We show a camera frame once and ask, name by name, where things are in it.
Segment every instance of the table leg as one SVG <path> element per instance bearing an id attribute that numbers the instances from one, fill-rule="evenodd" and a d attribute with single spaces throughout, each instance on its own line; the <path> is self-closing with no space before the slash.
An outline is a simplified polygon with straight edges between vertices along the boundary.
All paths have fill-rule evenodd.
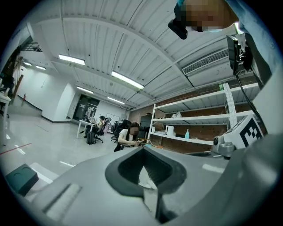
<path id="1" fill-rule="evenodd" d="M 80 124 L 79 124 L 78 132 L 76 133 L 76 138 L 77 138 L 77 139 L 79 138 L 80 125 L 81 125 L 81 122 L 80 122 Z"/>
<path id="2" fill-rule="evenodd" d="M 8 103 L 5 104 L 4 116 L 3 116 L 3 145 L 6 145 L 6 123 L 7 123 L 7 111 Z"/>

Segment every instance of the ceiling light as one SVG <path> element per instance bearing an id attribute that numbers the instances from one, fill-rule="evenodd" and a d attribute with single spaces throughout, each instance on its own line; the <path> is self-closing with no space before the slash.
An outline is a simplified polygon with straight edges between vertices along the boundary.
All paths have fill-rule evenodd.
<path id="1" fill-rule="evenodd" d="M 239 29 L 239 22 L 234 23 L 234 26 L 235 26 L 236 31 L 237 31 L 238 34 L 243 34 L 243 33 L 244 33 L 244 32 L 242 32 L 242 31 Z"/>
<path id="2" fill-rule="evenodd" d="M 114 77 L 116 77 L 118 79 L 121 79 L 121 80 L 125 81 L 126 83 L 129 83 L 129 84 L 131 84 L 131 85 L 133 85 L 133 86 L 135 86 L 135 87 L 137 87 L 137 88 L 139 88 L 141 90 L 144 88 L 144 86 L 142 86 L 141 84 L 136 83 L 133 80 L 130 80 L 129 78 L 127 78 L 127 77 L 125 77 L 125 76 L 123 76 L 123 75 L 121 75 L 121 74 L 119 74 L 119 73 L 117 73 L 115 71 L 112 71 L 111 74 L 112 74 L 112 76 L 114 76 Z"/>
<path id="3" fill-rule="evenodd" d="M 82 88 L 82 87 L 77 87 L 77 88 L 78 88 L 79 90 L 82 90 L 82 91 L 85 91 L 85 92 L 88 92 L 88 93 L 93 94 L 92 91 L 86 90 L 86 89 L 84 89 L 84 88 Z"/>
<path id="4" fill-rule="evenodd" d="M 109 100 L 112 100 L 112 101 L 116 101 L 116 102 L 118 102 L 118 103 L 120 103 L 120 104 L 125 104 L 125 103 L 123 103 L 123 102 L 121 102 L 121 101 L 117 101 L 117 100 L 115 100 L 115 99 L 113 99 L 113 98 L 110 98 L 110 97 L 107 97 Z"/>
<path id="5" fill-rule="evenodd" d="M 42 69 L 42 70 L 46 70 L 46 68 L 44 68 L 44 67 L 40 67 L 40 66 L 36 66 L 37 68 L 39 68 L 39 69 Z"/>
<path id="6" fill-rule="evenodd" d="M 77 64 L 81 64 L 85 66 L 85 61 L 78 59 L 78 58 L 74 58 L 74 57 L 70 57 L 70 56 L 64 56 L 64 55 L 59 55 L 59 58 L 61 60 L 67 60 L 67 61 L 71 61 L 73 63 L 77 63 Z"/>

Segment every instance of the black hair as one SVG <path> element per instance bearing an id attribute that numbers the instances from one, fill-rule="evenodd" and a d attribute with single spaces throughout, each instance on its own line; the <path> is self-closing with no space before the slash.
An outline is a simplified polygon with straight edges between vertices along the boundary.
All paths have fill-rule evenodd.
<path id="1" fill-rule="evenodd" d="M 140 129 L 140 125 L 137 123 L 137 122 L 133 122 L 130 127 L 128 128 L 128 132 L 127 132 L 127 135 L 126 135 L 126 140 L 129 140 L 129 136 L 130 136 L 130 129 L 132 127 L 138 127 L 138 129 Z M 137 136 L 138 135 L 133 135 L 133 140 L 137 140 Z"/>

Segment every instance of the brown wall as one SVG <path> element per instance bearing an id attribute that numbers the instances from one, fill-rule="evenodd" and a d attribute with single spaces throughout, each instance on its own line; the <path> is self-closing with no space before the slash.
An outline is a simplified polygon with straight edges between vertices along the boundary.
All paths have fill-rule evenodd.
<path id="1" fill-rule="evenodd" d="M 255 83 L 253 77 L 246 77 L 244 79 L 241 79 L 242 85 L 247 85 L 251 83 Z M 237 81 L 231 80 L 228 82 L 230 88 L 234 88 L 238 86 Z M 191 93 L 183 94 L 162 102 L 159 102 L 156 104 L 156 106 L 161 106 L 164 104 L 184 100 L 187 98 L 192 98 L 199 95 L 204 95 L 212 92 L 219 91 L 219 85 L 213 85 L 210 87 L 205 87 L 199 90 L 196 90 Z M 246 110 L 250 110 L 249 105 L 243 104 L 243 105 L 236 105 L 236 112 L 242 112 Z M 131 122 L 138 122 L 140 123 L 141 117 L 144 115 L 147 115 L 147 113 L 152 113 L 153 111 L 153 105 L 148 106 L 136 111 L 130 112 L 129 120 Z M 219 108 L 212 108 L 212 109 L 203 109 L 203 110 L 196 110 L 196 111 L 187 111 L 182 112 L 183 117 L 194 117 L 194 116 L 206 116 L 206 115 L 216 115 L 216 114 L 225 114 L 225 107 L 219 107 Z M 155 112 L 155 118 L 162 118 L 164 116 L 164 113 L 156 110 Z M 162 124 L 155 124 L 156 131 L 162 130 Z M 202 140 L 213 140 L 215 136 L 221 135 L 227 131 L 226 125 L 211 125 L 211 126 L 174 126 L 174 131 L 178 135 L 185 135 L 187 129 L 189 129 L 190 137 L 191 138 L 198 138 Z M 151 135 L 150 140 L 153 144 L 159 145 L 160 143 L 159 136 Z M 173 140 L 169 138 L 162 138 L 161 145 L 164 149 L 172 150 L 180 153 L 189 153 L 189 152 L 202 152 L 202 151 L 209 151 L 211 149 L 210 145 L 203 145 L 203 144 L 195 144 L 195 143 L 189 143 L 184 141 L 178 141 Z"/>

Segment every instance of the blue bottle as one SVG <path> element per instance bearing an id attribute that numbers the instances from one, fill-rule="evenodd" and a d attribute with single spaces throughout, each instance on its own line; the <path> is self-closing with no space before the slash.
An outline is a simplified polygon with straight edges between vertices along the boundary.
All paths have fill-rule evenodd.
<path id="1" fill-rule="evenodd" d="M 186 139 L 189 139 L 189 138 L 190 138 L 189 129 L 187 129 L 187 132 L 186 132 L 185 138 L 186 138 Z"/>

